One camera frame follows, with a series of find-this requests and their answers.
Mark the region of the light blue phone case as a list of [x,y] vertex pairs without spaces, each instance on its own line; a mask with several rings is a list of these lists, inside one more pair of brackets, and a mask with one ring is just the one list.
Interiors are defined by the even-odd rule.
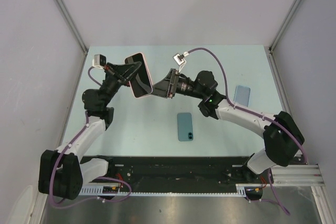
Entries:
[[238,85],[235,90],[234,102],[243,106],[249,105],[250,87]]

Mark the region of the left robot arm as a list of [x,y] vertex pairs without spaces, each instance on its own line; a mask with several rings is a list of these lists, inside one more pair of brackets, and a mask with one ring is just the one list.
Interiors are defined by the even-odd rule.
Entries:
[[104,158],[81,160],[94,141],[112,124],[114,108],[109,103],[122,86],[126,86],[141,68],[140,62],[124,65],[106,63],[100,68],[105,79],[98,89],[82,94],[85,123],[82,129],[56,150],[45,150],[40,158],[38,190],[49,198],[74,200],[82,187],[95,179],[110,182],[116,169]]

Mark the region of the green phone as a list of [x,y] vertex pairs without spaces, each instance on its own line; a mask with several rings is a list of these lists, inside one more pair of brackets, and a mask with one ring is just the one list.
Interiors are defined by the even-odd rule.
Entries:
[[193,121],[190,113],[177,114],[177,134],[180,142],[189,142],[194,139]]

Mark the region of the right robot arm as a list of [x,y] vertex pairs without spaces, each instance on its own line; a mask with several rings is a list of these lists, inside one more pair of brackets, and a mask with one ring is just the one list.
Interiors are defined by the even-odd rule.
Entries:
[[256,112],[232,103],[216,90],[217,86],[210,71],[201,71],[191,80],[171,69],[163,80],[154,84],[152,94],[162,98],[173,98],[176,94],[198,98],[201,100],[198,108],[205,117],[234,123],[262,137],[265,147],[253,154],[242,169],[243,179],[249,183],[275,165],[287,167],[293,162],[304,137],[292,116],[285,111],[276,115]]

